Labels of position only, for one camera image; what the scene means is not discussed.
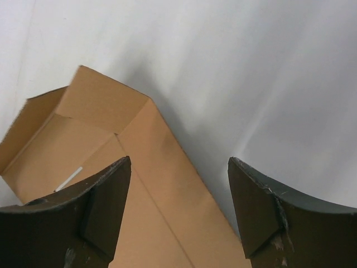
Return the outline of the brown cardboard box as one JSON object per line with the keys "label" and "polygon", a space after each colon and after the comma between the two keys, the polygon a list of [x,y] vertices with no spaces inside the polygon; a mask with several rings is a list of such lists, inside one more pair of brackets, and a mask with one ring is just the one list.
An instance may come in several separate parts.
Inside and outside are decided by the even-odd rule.
{"label": "brown cardboard box", "polygon": [[1,142],[1,176],[22,203],[129,156],[111,267],[249,267],[242,244],[153,100],[80,66],[26,101]]}

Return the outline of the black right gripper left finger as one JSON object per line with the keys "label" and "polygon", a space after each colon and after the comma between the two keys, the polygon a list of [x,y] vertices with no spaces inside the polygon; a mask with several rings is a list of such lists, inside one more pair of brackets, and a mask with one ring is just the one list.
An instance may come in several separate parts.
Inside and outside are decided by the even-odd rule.
{"label": "black right gripper left finger", "polygon": [[1,208],[1,266],[108,267],[130,180],[125,156],[56,193]]}

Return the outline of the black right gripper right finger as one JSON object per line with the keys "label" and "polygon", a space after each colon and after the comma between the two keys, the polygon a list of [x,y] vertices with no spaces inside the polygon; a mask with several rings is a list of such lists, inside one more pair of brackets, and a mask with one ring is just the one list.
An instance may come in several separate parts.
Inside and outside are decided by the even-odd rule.
{"label": "black right gripper right finger", "polygon": [[356,266],[356,209],[278,182],[236,157],[230,191],[245,257],[253,267]]}

